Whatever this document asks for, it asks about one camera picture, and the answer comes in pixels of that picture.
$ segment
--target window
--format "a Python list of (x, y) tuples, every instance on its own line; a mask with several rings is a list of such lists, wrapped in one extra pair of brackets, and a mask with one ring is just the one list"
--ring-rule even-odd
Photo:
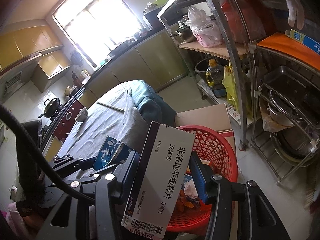
[(97, 66), (142, 28), (123, 0), (65, 0), (53, 16)]

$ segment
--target orange board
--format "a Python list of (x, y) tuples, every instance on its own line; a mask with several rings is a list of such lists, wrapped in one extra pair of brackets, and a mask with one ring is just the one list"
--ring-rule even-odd
[(288, 54), (320, 70), (320, 55), (285, 34), (275, 33), (260, 41), (258, 46)]

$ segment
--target hanging glove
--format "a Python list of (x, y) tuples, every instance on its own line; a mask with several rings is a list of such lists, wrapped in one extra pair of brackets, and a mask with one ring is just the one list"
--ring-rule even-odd
[(294, 23), (297, 19), (297, 28), (301, 30), (304, 25), (304, 9), (300, 0), (286, 0), (287, 7), (289, 9), (288, 24), (294, 27)]

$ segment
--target pink cloth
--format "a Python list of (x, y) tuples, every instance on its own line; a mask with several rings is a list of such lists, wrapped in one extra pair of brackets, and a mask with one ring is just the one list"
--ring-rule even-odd
[(5, 219), (16, 236), (22, 240), (34, 240), (36, 238), (36, 232), (25, 224), (23, 218), (17, 211), (16, 203), (9, 204), (8, 210), (9, 212)]

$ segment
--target basket rim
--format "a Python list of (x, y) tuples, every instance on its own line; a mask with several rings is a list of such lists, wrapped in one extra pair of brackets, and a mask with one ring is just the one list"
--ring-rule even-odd
[[(235, 152), (233, 151), (230, 143), (221, 135), (219, 134), (217, 131), (202, 126), (202, 125), (183, 125), (183, 126), (179, 126), (177, 127), (177, 129), (180, 130), (191, 130), (194, 129), (195, 131), (201, 131), (201, 132), (206, 132), (208, 134), (211, 134), (213, 136), (215, 136), (222, 144), (223, 146), (226, 148), (227, 152), (228, 152), (228, 156), (230, 158), (230, 164), (231, 164), (231, 176), (230, 176), (230, 182), (237, 182), (238, 179), (238, 164), (237, 164), (237, 160), (236, 160), (236, 155)], [(197, 228), (200, 228), (204, 225), (206, 225), (209, 222), (209, 218), (204, 219), (198, 223), (194, 223), (193, 225), (190, 226), (167, 226), (167, 230), (171, 231), (171, 232), (181, 232), (181, 231), (189, 231), (189, 230), (194, 230)]]

